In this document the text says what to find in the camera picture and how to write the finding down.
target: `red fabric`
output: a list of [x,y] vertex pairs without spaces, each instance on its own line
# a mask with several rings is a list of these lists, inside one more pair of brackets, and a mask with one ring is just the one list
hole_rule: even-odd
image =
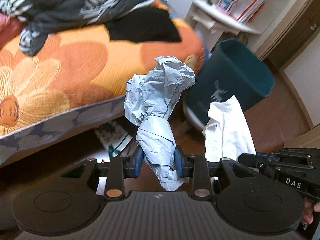
[[23,29],[23,23],[17,18],[0,13],[0,49],[15,36],[19,35]]

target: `white paper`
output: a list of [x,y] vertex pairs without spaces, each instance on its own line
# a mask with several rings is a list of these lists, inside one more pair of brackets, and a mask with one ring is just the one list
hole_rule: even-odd
[[157,66],[147,75],[134,75],[127,82],[125,117],[139,126],[136,140],[145,162],[167,191],[178,189],[187,178],[173,170],[173,138],[168,118],[181,92],[195,84],[195,73],[175,57],[158,57]]
[[211,119],[203,133],[205,157],[209,162],[219,162],[223,157],[237,161],[242,153],[256,154],[247,121],[235,96],[224,103],[211,103],[208,117]]

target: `yellow flower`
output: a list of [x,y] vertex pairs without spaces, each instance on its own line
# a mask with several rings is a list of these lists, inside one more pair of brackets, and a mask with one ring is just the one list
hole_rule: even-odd
[[59,72],[58,60],[37,57],[0,66],[0,136],[70,109],[65,93],[48,89]]

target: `deer logo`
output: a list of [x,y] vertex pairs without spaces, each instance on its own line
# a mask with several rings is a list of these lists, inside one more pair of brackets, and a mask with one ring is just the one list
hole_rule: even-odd
[[222,101],[223,101],[223,98],[222,98],[221,95],[227,93],[227,91],[221,90],[221,89],[219,88],[218,80],[215,81],[214,86],[215,86],[215,88],[216,88],[216,91],[213,93],[212,96],[210,96],[210,98],[211,98],[211,100],[214,101],[214,102],[222,102]]

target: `green trash can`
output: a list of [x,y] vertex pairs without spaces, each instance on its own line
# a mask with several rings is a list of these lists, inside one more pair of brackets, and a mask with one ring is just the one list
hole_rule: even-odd
[[243,112],[271,94],[275,80],[268,67],[237,39],[220,42],[186,94],[184,111],[199,130],[208,123],[211,102],[233,95]]

